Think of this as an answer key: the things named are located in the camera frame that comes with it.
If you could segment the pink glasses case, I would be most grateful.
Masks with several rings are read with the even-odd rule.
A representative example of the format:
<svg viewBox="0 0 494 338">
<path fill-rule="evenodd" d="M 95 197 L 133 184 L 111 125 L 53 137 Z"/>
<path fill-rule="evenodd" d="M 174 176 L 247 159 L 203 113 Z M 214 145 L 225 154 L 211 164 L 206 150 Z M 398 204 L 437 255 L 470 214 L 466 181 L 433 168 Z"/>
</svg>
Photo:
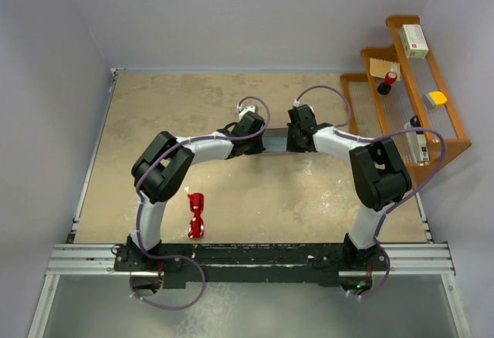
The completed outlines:
<svg viewBox="0 0 494 338">
<path fill-rule="evenodd" d="M 262 144 L 266 154 L 304 153 L 310 149 L 309 138 L 290 123 L 284 128 L 267 129 Z"/>
</svg>

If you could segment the blue cleaning cloth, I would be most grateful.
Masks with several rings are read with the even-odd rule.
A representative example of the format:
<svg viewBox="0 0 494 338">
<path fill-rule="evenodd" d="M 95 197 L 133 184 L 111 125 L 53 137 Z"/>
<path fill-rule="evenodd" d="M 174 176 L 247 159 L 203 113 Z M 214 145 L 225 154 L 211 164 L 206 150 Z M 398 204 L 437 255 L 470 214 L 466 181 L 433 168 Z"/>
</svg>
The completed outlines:
<svg viewBox="0 0 494 338">
<path fill-rule="evenodd" d="M 287 152 L 286 140 L 284 139 L 267 139 L 263 141 L 263 145 L 267 154 L 283 154 Z"/>
</svg>

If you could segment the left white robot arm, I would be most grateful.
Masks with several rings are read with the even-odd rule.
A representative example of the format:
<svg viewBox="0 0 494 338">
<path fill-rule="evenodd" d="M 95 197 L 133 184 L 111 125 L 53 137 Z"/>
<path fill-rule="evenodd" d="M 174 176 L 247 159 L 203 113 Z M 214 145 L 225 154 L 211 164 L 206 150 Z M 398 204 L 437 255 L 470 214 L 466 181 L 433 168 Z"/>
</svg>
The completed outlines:
<svg viewBox="0 0 494 338">
<path fill-rule="evenodd" d="M 161 244 L 161 222 L 167 202 L 178 192 L 189 168 L 208 161 L 228 160 L 252 151 L 262 152 L 262 135 L 269 124 L 248 111 L 232 130 L 226 128 L 198 137 L 175 137 L 160 132 L 132 167 L 139 197 L 136 223 L 128 237 L 132 262 L 142 270 L 156 266 Z"/>
</svg>

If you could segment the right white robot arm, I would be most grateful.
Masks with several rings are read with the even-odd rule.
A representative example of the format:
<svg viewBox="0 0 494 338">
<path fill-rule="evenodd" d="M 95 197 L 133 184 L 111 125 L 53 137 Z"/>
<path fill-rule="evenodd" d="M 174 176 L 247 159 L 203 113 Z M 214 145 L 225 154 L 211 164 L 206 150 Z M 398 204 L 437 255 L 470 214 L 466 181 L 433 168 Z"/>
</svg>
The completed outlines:
<svg viewBox="0 0 494 338">
<path fill-rule="evenodd" d="M 360 207 L 344 238 L 343 260 L 351 269 L 362 269 L 371 260 L 370 251 L 377 247 L 387 210 L 411 190 L 401 155 L 391 138 L 366 141 L 329 123 L 318 124 L 313 109 L 306 104 L 293 106 L 288 114 L 288 151 L 328 154 L 350 164 Z"/>
</svg>

